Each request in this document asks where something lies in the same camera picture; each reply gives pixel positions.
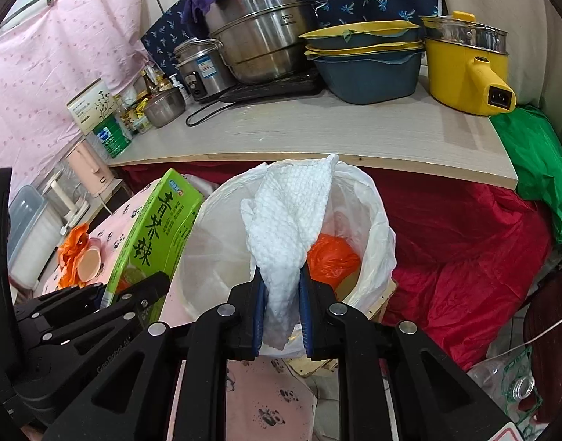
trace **rice cooker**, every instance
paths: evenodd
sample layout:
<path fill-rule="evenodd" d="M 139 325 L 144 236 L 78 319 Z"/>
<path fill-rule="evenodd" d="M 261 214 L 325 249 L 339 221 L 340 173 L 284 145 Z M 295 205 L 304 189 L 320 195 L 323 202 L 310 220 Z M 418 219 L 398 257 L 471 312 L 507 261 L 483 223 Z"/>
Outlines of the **rice cooker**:
<path fill-rule="evenodd" d="M 221 42 L 191 38 L 175 48 L 177 70 L 196 101 L 211 101 L 237 81 L 220 55 Z"/>

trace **orange plastic wrapper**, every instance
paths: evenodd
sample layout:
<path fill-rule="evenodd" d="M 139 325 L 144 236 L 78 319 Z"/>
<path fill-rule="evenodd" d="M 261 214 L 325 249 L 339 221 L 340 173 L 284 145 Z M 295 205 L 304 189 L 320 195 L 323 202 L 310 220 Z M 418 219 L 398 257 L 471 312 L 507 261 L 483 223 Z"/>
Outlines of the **orange plastic wrapper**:
<path fill-rule="evenodd" d="M 88 230 L 89 224 L 87 223 L 75 227 L 58 248 L 59 265 L 61 266 L 59 288 L 72 287 L 73 285 L 83 287 L 85 285 L 77 275 L 77 262 L 80 259 L 79 255 L 87 248 Z"/>
<path fill-rule="evenodd" d="M 320 234 L 307 253 L 311 279 L 331 285 L 334 291 L 359 265 L 360 257 L 341 237 Z"/>

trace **white shelf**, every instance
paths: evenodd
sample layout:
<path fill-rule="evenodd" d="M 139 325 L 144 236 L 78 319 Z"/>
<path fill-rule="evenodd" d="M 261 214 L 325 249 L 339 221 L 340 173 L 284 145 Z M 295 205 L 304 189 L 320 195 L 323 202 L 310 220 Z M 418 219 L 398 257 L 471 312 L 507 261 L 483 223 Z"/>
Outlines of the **white shelf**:
<path fill-rule="evenodd" d="M 148 163 L 323 157 L 514 189 L 518 178 L 489 118 L 435 101 L 422 86 L 411 96 L 347 104 L 329 91 L 222 111 L 195 128 L 182 116 L 136 136 L 111 166 Z"/>

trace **pot lid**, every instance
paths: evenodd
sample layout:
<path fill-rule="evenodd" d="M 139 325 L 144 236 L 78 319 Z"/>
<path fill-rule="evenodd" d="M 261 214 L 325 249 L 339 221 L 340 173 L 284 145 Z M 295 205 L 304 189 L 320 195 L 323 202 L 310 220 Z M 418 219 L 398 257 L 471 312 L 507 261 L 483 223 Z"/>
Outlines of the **pot lid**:
<path fill-rule="evenodd" d="M 507 32 L 478 23 L 474 14 L 454 11 L 447 16 L 423 16 L 422 21 L 428 39 L 507 54 Z"/>

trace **blue plastic basin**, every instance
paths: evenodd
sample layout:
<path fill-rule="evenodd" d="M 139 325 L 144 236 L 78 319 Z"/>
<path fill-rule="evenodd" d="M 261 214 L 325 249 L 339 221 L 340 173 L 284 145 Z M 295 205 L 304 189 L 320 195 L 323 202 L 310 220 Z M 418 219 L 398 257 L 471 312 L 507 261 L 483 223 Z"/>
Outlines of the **blue plastic basin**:
<path fill-rule="evenodd" d="M 415 91 L 422 50 L 389 51 L 314 59 L 336 96 L 351 104 L 373 104 Z"/>

